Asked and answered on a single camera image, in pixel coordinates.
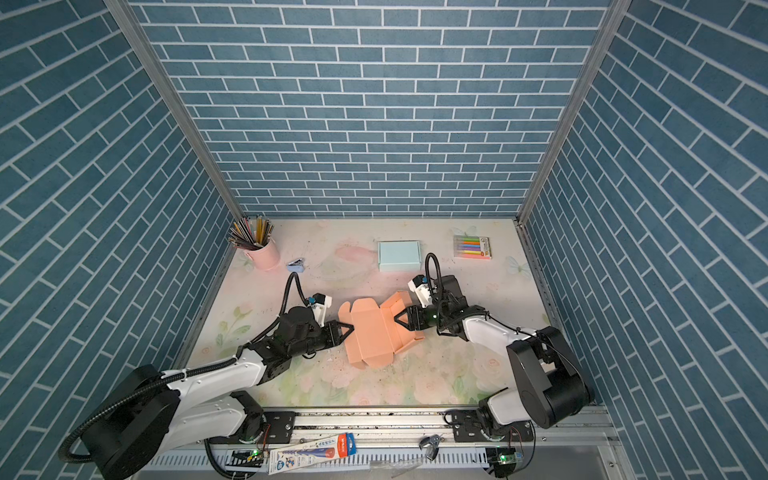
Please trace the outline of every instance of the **pink pencil cup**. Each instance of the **pink pencil cup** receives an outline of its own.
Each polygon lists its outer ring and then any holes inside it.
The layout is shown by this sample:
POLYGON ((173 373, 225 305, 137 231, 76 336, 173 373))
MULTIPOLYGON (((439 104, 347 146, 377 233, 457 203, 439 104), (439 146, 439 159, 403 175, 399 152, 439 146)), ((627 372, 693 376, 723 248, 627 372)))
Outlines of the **pink pencil cup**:
POLYGON ((253 260, 253 266, 259 270, 272 270, 280 263, 280 252, 277 251, 275 240, 270 239, 264 248, 249 251, 245 254, 253 260))

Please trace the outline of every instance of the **brick wallpaper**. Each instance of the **brick wallpaper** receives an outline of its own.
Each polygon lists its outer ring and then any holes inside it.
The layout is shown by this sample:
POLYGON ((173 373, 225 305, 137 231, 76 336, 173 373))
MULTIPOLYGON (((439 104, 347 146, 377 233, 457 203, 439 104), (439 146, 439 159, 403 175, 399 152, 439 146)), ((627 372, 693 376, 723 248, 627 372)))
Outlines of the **brick wallpaper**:
POLYGON ((518 211, 609 0, 132 2, 250 214, 518 211))
POLYGON ((768 478, 767 25, 634 0, 531 220, 641 478, 768 478))
POLYGON ((101 0, 0 12, 0 478, 59 478, 74 423, 170 365, 229 214, 101 0))

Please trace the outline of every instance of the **robotic arm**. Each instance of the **robotic arm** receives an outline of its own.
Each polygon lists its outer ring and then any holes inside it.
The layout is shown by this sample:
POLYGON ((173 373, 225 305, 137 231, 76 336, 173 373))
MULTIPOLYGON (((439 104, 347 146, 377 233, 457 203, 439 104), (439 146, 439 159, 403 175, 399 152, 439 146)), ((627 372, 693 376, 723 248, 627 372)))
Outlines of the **robotic arm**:
MULTIPOLYGON (((480 402, 478 419, 488 436, 503 436, 511 423, 527 419, 549 428, 592 401, 594 393, 559 330, 507 326, 481 306, 468 305, 456 278, 441 276, 433 253, 425 265, 426 275, 409 283, 420 304, 398 314, 396 322, 409 330, 434 326, 439 335, 479 343, 510 359, 517 392, 504 389, 480 402), (545 372, 542 362, 554 368, 545 372)), ((218 436, 255 442, 266 434, 263 409, 243 389, 277 377, 294 356, 313 355, 344 342, 354 327, 326 320, 331 300, 319 293, 306 299, 298 275, 291 273, 277 319, 234 356, 195 369, 158 372, 151 365, 135 369, 64 440, 58 457, 69 463, 95 462, 105 480, 123 480, 155 455, 201 439, 218 436), (304 305, 286 312, 294 279, 304 305), (90 455, 70 451, 78 439, 90 455)))

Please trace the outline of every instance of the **table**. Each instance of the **table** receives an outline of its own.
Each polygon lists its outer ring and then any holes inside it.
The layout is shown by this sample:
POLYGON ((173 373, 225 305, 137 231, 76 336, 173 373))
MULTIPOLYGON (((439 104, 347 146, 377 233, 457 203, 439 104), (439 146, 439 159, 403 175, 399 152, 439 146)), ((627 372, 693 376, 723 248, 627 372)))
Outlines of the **table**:
MULTIPOLYGON (((478 304, 507 324, 549 324, 512 220, 275 220, 281 265, 259 271, 238 250, 197 338, 188 363, 199 366, 231 356, 236 347, 272 323, 289 275, 283 264, 303 257, 300 274, 307 296, 333 297, 327 318, 346 301, 369 296, 381 303, 407 290, 414 273, 378 270, 377 242, 419 240, 422 256, 433 252, 443 275, 456 275, 470 305, 478 304), (490 237, 492 260, 453 257, 454 234, 490 237)), ((300 304, 291 290, 289 308, 300 304)), ((290 369, 249 393, 265 407, 467 405, 515 387, 509 360, 483 346, 425 332, 425 339, 383 369, 359 370, 343 346, 296 357, 290 369)))

